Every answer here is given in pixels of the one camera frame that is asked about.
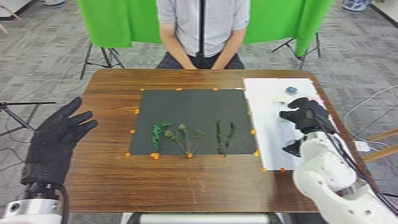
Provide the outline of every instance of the white paper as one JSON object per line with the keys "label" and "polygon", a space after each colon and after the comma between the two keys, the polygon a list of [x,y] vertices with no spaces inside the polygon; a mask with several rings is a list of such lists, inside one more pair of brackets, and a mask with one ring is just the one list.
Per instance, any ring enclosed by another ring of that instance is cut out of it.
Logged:
{"label": "white paper", "polygon": [[[299,89],[297,95],[286,94],[286,88]],[[246,97],[253,112],[253,125],[256,129],[256,140],[262,154],[263,167],[267,170],[294,170],[302,159],[283,151],[304,135],[295,130],[295,124],[279,118],[279,112],[290,111],[288,105],[278,101],[292,102],[308,97],[324,105],[317,94],[313,81],[310,79],[246,79]]]}

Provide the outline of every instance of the gray carpet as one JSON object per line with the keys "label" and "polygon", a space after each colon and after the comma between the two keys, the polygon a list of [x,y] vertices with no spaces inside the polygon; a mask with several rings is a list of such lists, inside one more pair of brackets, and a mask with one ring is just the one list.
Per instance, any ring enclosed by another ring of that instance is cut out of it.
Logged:
{"label": "gray carpet", "polygon": [[[0,32],[0,101],[57,101],[63,105],[82,95],[93,72],[98,70],[98,67],[91,67],[84,81],[77,75],[71,76],[82,69],[80,62],[89,44],[77,2],[68,1],[61,8],[50,8],[36,3],[22,17],[23,21],[2,21],[11,34]],[[324,57],[318,59],[317,54],[308,57],[304,70],[317,74],[343,117],[370,95],[398,85],[398,29],[372,9],[363,13],[350,13],[343,11],[338,2],[329,12],[320,36]],[[299,68],[288,49],[270,53],[281,43],[283,41],[278,41],[244,47],[240,55],[249,69]],[[137,43],[132,49],[119,51],[128,68],[155,68],[166,52],[162,45]],[[397,106],[397,93],[398,89],[395,92],[386,92],[359,108],[350,116],[352,130],[359,131]],[[41,108],[34,125],[43,122],[59,105]],[[13,109],[22,116],[29,115],[29,107]],[[397,128],[397,118],[398,112],[393,110],[363,131],[361,136],[368,138]],[[6,115],[0,113],[0,131],[6,130],[6,121]],[[13,138],[20,141],[29,141],[31,136],[29,131],[13,134]],[[386,143],[397,142],[398,139],[391,138]],[[9,137],[0,138],[0,148],[4,147],[15,148],[25,156],[27,144],[15,142]],[[0,169],[16,162],[11,152],[0,152]],[[398,155],[381,159],[368,166],[382,190],[398,194]],[[22,166],[16,166],[0,172],[0,206],[13,201],[23,190],[18,184],[20,169]],[[93,223],[82,220],[84,218],[77,216],[73,223]],[[112,218],[102,223],[114,223]]]}

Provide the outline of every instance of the black stand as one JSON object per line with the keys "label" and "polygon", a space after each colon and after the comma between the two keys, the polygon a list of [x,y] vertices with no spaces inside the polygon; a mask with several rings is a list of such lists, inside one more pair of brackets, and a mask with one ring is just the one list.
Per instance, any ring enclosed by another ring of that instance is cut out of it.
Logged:
{"label": "black stand", "polygon": [[[16,131],[20,131],[23,128],[34,130],[34,128],[31,126],[31,121],[34,119],[34,115],[36,115],[39,106],[45,105],[45,104],[55,104],[55,102],[0,103],[0,111],[4,111],[7,113],[9,117],[15,119],[15,121],[22,125],[18,128],[15,128],[15,129],[7,130],[4,133],[0,133],[0,137],[7,134],[15,133]],[[23,106],[23,105],[36,105],[34,110],[32,110],[31,115],[29,115],[29,120],[27,121],[22,119],[22,117],[15,114],[15,112],[9,109],[9,106]]]}
{"label": "black stand", "polygon": [[304,67],[304,63],[306,63],[306,58],[308,58],[308,55],[318,51],[318,58],[322,58],[322,52],[320,52],[320,33],[317,33],[315,35],[315,39],[317,39],[317,47],[313,48],[311,51],[306,51],[306,54],[302,57],[297,57],[295,55],[295,49],[294,47],[290,46],[290,42],[295,40],[295,38],[292,38],[288,40],[288,42],[272,50],[272,52],[276,52],[285,46],[290,48],[292,52],[294,52],[294,55],[295,55],[295,58],[301,60],[301,70],[302,70],[302,67]]}
{"label": "black stand", "polygon": [[84,69],[82,69],[80,79],[84,79],[87,65],[96,65],[96,66],[102,66],[103,68],[114,68],[119,65],[121,68],[125,68],[121,60],[118,58],[119,52],[116,51],[114,48],[109,48],[109,55],[107,55],[107,50],[102,47],[102,53],[103,53],[103,59],[105,59],[107,65],[102,65],[102,64],[96,64],[96,63],[89,62],[89,60],[91,60],[91,50],[93,50],[93,43],[89,45],[89,50],[87,50],[87,56],[86,56],[86,61],[84,61]]}
{"label": "black stand", "polygon": [[196,53],[201,68],[205,67],[205,17],[206,17],[206,0],[201,0],[201,6],[199,6],[199,51]]}

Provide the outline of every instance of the black mat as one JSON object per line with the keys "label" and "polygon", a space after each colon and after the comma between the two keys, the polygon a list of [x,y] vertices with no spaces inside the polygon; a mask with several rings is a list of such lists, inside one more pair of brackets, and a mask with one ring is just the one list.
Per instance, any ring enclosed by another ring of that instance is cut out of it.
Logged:
{"label": "black mat", "polygon": [[[190,144],[199,144],[198,155],[219,154],[217,146],[217,122],[221,122],[222,148],[231,130],[237,131],[231,138],[226,154],[253,154],[256,151],[256,140],[251,135],[253,124],[249,118],[247,101],[242,90],[155,90],[143,93],[141,114],[135,120],[135,135],[132,141],[132,154],[150,155],[153,147],[153,127],[169,121],[174,125],[169,130],[182,136],[178,125],[189,127]],[[196,142],[194,131],[201,130],[205,136]],[[162,137],[160,154],[183,155],[178,144]]]}

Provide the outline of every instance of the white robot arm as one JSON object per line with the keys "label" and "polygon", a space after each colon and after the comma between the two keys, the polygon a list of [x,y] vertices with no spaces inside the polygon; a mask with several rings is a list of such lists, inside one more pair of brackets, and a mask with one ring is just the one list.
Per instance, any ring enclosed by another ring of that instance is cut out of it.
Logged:
{"label": "white robot arm", "polygon": [[313,199],[331,224],[397,224],[397,215],[377,198],[370,184],[357,178],[329,137],[326,132],[306,135],[301,146],[304,163],[294,171],[297,188]]}

